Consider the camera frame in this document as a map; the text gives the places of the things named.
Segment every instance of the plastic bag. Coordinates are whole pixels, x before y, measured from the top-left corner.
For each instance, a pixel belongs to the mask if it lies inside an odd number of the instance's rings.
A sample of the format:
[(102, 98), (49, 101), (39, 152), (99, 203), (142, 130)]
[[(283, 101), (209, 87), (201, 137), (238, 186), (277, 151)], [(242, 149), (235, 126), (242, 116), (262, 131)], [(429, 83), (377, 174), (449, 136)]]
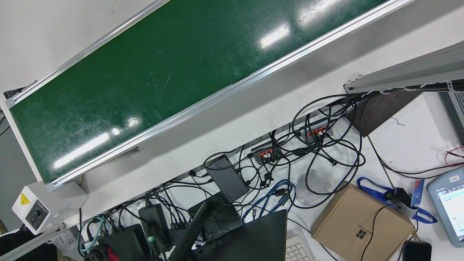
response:
[[(322, 198), (325, 198), (325, 195), (317, 195), (312, 193), (306, 187), (306, 183), (304, 179), (306, 177), (306, 173), (301, 174), (297, 181), (296, 181), (296, 200), (303, 205), (309, 206), (312, 205), (313, 202), (319, 201)], [(318, 193), (328, 193), (331, 187), (330, 182), (327, 179), (323, 179), (318, 176), (317, 171), (314, 169), (309, 170), (308, 173), (308, 186), (311, 188), (312, 191)]]

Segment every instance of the gray wall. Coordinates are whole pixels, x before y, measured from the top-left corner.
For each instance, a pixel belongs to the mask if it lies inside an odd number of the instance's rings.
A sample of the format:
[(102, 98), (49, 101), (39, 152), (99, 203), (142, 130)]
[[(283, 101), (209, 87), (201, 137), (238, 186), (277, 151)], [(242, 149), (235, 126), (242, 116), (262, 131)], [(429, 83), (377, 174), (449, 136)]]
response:
[[(9, 126), (3, 121), (0, 133)], [(24, 186), (37, 182), (11, 129), (0, 136), (0, 219), (8, 231), (19, 228), (21, 220), (11, 210)]]

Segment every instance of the brown cardboard box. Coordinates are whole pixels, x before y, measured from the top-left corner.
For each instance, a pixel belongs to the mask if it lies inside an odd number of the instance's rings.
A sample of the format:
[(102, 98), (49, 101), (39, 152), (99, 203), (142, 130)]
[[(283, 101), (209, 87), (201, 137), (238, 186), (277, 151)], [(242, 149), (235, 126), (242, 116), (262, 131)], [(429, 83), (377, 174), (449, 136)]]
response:
[[(372, 224), (384, 203), (350, 184), (336, 193), (311, 226), (312, 237), (348, 261), (360, 261)], [(386, 261), (414, 231), (411, 221), (391, 207), (375, 219), (374, 236), (363, 261)]]

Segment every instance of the yellow warning sticker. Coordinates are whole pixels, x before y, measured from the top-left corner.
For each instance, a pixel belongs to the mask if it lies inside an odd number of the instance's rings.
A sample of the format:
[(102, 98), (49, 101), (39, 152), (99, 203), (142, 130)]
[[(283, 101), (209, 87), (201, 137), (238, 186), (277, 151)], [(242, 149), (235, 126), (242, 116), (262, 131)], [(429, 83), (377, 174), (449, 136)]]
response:
[(26, 205), (28, 203), (31, 203), (31, 202), (27, 199), (26, 195), (21, 193), (21, 205)]

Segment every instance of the white control box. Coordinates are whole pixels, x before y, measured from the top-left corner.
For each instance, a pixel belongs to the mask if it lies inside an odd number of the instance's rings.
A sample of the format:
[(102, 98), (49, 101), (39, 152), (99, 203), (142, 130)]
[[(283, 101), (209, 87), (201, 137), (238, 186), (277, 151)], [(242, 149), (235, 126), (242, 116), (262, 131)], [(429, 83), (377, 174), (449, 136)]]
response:
[(87, 194), (74, 181), (52, 192), (40, 181), (23, 188), (13, 212), (37, 235), (76, 214), (86, 199)]

